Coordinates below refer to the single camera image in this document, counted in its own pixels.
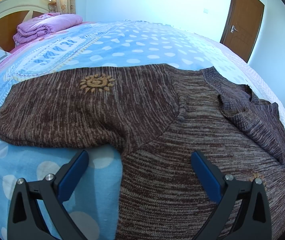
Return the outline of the cream wooden headboard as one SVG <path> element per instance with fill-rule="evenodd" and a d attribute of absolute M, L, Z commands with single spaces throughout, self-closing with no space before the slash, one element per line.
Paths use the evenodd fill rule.
<path fill-rule="evenodd" d="M 13 35 L 17 26 L 49 12 L 49 0 L 0 1 L 0 48 L 11 51 L 15 47 Z"/>

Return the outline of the brown wooden door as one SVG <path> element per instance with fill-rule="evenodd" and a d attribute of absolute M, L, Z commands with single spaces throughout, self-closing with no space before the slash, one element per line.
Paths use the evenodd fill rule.
<path fill-rule="evenodd" d="M 264 4 L 260 0 L 231 0 L 220 43 L 248 62 L 258 38 Z M 238 32 L 231 33 L 234 25 Z"/>

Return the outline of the brown knitted sweater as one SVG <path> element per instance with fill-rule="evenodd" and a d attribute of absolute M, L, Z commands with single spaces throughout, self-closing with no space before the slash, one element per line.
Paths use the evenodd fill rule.
<path fill-rule="evenodd" d="M 123 165 L 117 239 L 192 239 L 214 205 L 191 168 L 202 152 L 243 181 L 261 177 L 272 237 L 285 231 L 285 128 L 278 105 L 211 67 L 68 69 L 14 85 L 0 139 L 15 146 L 109 144 Z"/>

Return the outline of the folded purple blanket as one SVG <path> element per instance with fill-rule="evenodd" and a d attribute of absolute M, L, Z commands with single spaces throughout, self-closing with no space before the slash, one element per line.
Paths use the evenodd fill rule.
<path fill-rule="evenodd" d="M 19 24 L 13 40 L 17 47 L 47 34 L 79 25 L 82 22 L 83 18 L 76 14 L 60 14 L 58 12 L 42 14 Z"/>

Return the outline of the blue polka dot bedsheet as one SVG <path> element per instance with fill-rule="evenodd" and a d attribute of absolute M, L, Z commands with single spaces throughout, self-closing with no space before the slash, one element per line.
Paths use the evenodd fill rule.
<path fill-rule="evenodd" d="M 129 67 L 168 63 L 184 70 L 214 66 L 229 81 L 247 84 L 255 94 L 285 108 L 262 77 L 220 43 L 170 25 L 143 21 L 83 23 L 47 35 L 9 54 L 0 63 L 0 106 L 12 85 L 29 78 L 81 67 Z M 110 146 L 88 150 L 89 168 L 65 207 L 88 239 L 113 239 L 121 179 L 120 155 Z M 0 239 L 19 177 L 41 180 L 71 159 L 70 149 L 15 147 L 0 140 Z"/>

